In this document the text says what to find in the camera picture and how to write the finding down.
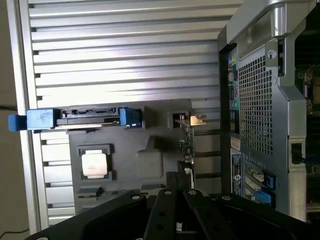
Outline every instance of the black cord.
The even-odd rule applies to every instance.
[[[0,105],[1,110],[8,110],[8,111],[18,111],[17,106],[9,106],[9,105]]]
[[[6,234],[23,234],[25,232],[28,232],[29,228],[23,231],[5,231],[4,233],[2,233],[2,235],[0,236],[0,239],[2,239],[2,237]]]

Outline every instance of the metal side panel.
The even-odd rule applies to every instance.
[[[220,128],[218,33],[242,2],[8,0],[11,41],[22,29],[23,45],[13,55],[14,62],[25,64],[15,66],[16,85],[23,76],[20,85],[28,90],[25,108],[188,99],[192,114],[208,121],[200,130],[204,141],[201,137]],[[23,114],[20,96],[17,91]],[[29,221],[45,229],[73,215],[68,210],[73,205],[69,140],[63,131],[31,137],[28,145],[21,136],[22,151],[30,151],[24,156],[26,187],[35,188],[28,198],[39,202],[39,207],[28,203]],[[209,140],[212,149],[204,151],[218,150],[220,141],[214,139]],[[28,174],[33,162],[36,171]],[[220,184],[215,179],[209,178],[209,189]]]

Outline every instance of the label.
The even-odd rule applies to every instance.
[[[241,140],[236,137],[230,137],[231,147],[240,151],[241,150]]]
[[[231,155],[232,193],[242,196],[242,159],[241,154]]]

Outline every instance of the mesh grille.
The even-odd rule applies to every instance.
[[[265,56],[238,72],[241,143],[272,156],[272,72],[266,71]]]

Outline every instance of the wall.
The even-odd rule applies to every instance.
[[[0,105],[15,105],[16,92],[6,0],[0,0]],[[8,131],[8,115],[0,110],[0,235],[28,228],[26,191],[19,133]],[[22,240],[29,232],[6,234],[1,240]]]

